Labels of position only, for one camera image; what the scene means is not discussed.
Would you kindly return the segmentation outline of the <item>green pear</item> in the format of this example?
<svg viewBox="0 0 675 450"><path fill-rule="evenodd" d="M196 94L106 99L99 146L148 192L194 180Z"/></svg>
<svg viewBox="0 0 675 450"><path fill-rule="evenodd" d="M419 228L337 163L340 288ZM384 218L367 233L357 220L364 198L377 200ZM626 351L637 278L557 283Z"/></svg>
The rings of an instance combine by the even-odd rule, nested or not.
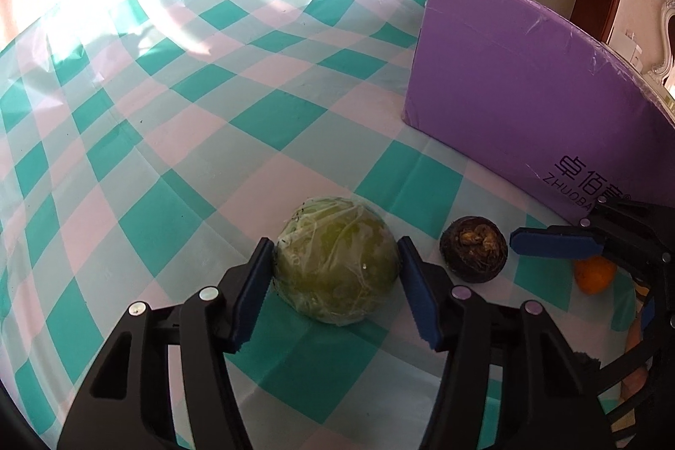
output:
<svg viewBox="0 0 675 450"><path fill-rule="evenodd" d="M273 287L297 313L347 326L375 312L398 279L397 243L364 202L304 201L280 232Z"/></svg>

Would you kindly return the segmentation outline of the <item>tiny orange tangerine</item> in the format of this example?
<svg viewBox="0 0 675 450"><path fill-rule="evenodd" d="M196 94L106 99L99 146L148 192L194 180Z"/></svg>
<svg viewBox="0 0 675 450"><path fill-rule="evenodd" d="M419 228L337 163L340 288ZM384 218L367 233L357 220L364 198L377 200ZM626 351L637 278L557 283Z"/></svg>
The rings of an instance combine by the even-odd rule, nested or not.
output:
<svg viewBox="0 0 675 450"><path fill-rule="evenodd" d="M588 296L608 290L617 275L618 266L603 256L576 259L573 262L574 281Z"/></svg>

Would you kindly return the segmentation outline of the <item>dark round mangosteen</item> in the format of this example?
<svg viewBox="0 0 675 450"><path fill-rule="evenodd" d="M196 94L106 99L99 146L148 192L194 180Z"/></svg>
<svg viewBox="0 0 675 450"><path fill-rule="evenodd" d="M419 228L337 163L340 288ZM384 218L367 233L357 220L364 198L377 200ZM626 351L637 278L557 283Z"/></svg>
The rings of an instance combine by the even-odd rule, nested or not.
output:
<svg viewBox="0 0 675 450"><path fill-rule="evenodd" d="M468 283L487 283L506 266L508 244L498 226L485 217L455 219L439 239L447 268Z"/></svg>

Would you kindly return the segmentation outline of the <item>purple cardboard box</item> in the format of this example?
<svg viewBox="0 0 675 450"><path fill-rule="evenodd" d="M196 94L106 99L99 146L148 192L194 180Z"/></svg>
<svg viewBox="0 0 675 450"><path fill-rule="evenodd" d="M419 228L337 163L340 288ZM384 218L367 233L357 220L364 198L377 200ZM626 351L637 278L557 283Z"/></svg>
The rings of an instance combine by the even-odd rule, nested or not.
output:
<svg viewBox="0 0 675 450"><path fill-rule="evenodd" d="M674 202L672 115L533 0L427 0L404 120L570 223L601 197Z"/></svg>

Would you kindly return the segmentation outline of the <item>teal checkered tablecloth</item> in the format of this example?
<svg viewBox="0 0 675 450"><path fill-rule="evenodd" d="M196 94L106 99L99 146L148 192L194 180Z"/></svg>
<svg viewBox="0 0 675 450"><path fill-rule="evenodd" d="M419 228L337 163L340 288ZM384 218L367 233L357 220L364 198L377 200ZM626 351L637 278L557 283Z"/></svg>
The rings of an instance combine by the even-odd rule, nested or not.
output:
<svg viewBox="0 0 675 450"><path fill-rule="evenodd" d="M129 304L173 305L310 197L427 260L464 215L556 223L404 123L426 0L67 0L1 54L1 379L55 444Z"/></svg>

